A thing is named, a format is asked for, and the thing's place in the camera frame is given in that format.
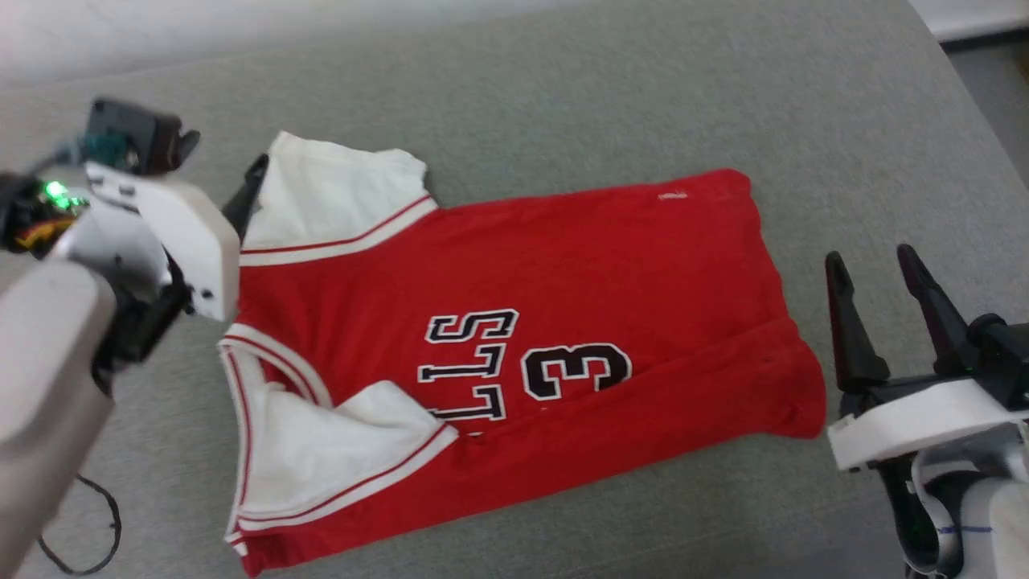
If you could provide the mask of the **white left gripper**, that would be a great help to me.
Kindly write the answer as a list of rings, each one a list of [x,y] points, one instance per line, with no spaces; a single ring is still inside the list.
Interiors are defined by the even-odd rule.
[[[257,155],[221,212],[187,181],[144,179],[87,162],[84,263],[147,299],[173,285],[176,266],[196,313],[227,322],[239,294],[240,240],[268,167],[269,156]]]

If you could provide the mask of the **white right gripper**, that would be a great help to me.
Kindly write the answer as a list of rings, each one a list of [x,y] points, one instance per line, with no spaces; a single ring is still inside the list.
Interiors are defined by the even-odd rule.
[[[933,370],[944,376],[971,372],[977,353],[968,326],[949,300],[914,247],[896,247],[908,292],[918,301],[937,358]],[[854,283],[841,253],[826,254],[828,318],[833,334],[835,382],[841,392],[859,395],[890,378],[888,363],[872,347],[854,303]],[[878,404],[863,414],[850,414],[828,426],[827,436],[838,470],[925,450],[994,426],[1025,421],[1026,409],[1008,410],[974,378],[947,379],[898,400]]]

